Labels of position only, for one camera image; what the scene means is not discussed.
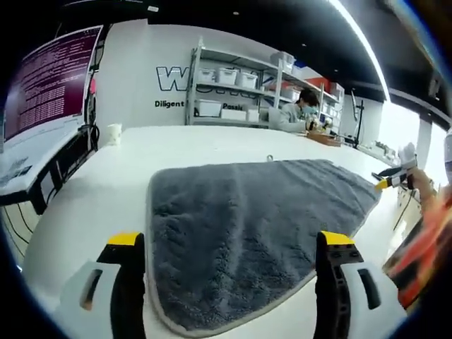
person's hand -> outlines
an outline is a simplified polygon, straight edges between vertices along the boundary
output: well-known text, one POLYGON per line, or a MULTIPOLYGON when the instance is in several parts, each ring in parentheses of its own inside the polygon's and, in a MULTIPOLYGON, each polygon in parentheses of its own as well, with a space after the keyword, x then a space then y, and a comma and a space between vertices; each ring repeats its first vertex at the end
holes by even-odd
POLYGON ((408 175, 412 176, 412 185, 420 191, 430 190, 430 178, 422 169, 414 167, 408 171, 408 175))

yellow tool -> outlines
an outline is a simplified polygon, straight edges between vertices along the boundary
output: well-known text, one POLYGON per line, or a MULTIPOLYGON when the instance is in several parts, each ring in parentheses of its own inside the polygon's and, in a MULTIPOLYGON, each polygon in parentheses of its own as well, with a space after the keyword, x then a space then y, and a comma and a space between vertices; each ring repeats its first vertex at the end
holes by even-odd
POLYGON ((388 168, 378 173, 380 177, 386 178, 375 185, 376 190, 400 186, 405 180, 408 183, 408 188, 414 189, 412 175, 409 175, 408 171, 417 166, 415 146, 412 143, 409 143, 403 149, 399 150, 398 156, 401 162, 400 166, 388 168))

orange object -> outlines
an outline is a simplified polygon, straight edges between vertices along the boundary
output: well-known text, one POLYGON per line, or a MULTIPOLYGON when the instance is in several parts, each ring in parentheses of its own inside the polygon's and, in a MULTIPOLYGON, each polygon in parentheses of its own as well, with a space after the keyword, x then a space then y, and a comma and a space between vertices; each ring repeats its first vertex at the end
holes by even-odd
POLYGON ((385 265, 389 277, 399 289, 398 297, 406 309, 427 288, 434 272, 442 264, 444 254, 452 248, 451 199, 441 194, 424 212, 419 233, 391 257, 385 265))

computer monitor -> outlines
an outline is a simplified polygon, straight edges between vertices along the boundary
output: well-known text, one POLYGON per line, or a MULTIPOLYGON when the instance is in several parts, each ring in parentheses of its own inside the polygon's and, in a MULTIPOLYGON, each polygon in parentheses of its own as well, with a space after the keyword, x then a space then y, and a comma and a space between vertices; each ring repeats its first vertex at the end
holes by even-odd
POLYGON ((85 124, 88 72, 101 29, 63 35, 22 60, 1 114, 0 199, 29 191, 85 124))

face mask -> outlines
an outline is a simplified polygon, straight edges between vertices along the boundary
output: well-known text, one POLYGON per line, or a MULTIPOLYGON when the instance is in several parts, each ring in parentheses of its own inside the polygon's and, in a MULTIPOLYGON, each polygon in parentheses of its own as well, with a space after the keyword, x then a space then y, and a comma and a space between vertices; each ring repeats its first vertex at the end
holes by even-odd
POLYGON ((306 116, 317 113, 316 108, 311 107, 311 106, 303 106, 302 111, 303 111, 304 115, 306 115, 306 116))

